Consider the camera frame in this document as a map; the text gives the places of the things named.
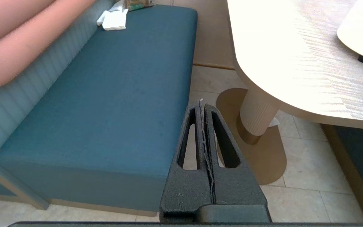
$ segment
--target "beige floor tile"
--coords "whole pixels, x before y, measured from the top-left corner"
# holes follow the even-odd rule
[[[155,217],[137,216],[136,222],[159,222],[159,213]]]
[[[276,180],[268,185],[285,187],[284,176],[281,176],[278,180]]]
[[[351,188],[327,142],[283,137],[287,187],[351,194]]]
[[[50,205],[48,210],[37,210],[29,204],[0,201],[0,227],[18,221],[127,221],[136,215]]]
[[[278,129],[282,137],[300,138],[292,115],[279,110],[275,117],[279,121]]]
[[[304,139],[327,141],[319,123],[310,122],[305,119],[294,117],[299,136]]]
[[[192,90],[221,93],[232,88],[246,88],[235,71],[193,66]]]
[[[273,222],[329,222],[318,191],[262,185]]]
[[[194,125],[190,126],[187,138],[186,155],[184,156],[185,170],[196,170],[197,169],[197,158],[196,158],[196,135]]]
[[[363,213],[354,195],[320,192],[331,222],[363,223]]]
[[[216,99],[218,98],[218,95],[219,94],[212,92],[191,90],[189,103],[194,103],[200,99],[203,99],[203,104],[208,103],[210,105],[216,106]]]

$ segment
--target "table pedestal base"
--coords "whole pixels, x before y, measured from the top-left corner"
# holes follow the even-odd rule
[[[218,96],[216,107],[225,119],[257,182],[269,184],[284,174],[286,168],[284,147],[278,126],[268,128],[256,144],[249,145],[242,140],[236,122],[246,93],[246,89],[228,89]]]

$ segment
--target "bench seat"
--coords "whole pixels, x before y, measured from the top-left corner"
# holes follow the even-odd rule
[[[0,149],[47,199],[157,211],[186,109],[197,13],[154,6],[98,29]]]

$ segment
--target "beige wall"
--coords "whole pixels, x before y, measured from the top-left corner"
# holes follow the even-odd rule
[[[199,22],[194,64],[233,68],[226,0],[155,0],[155,2],[197,10]]]

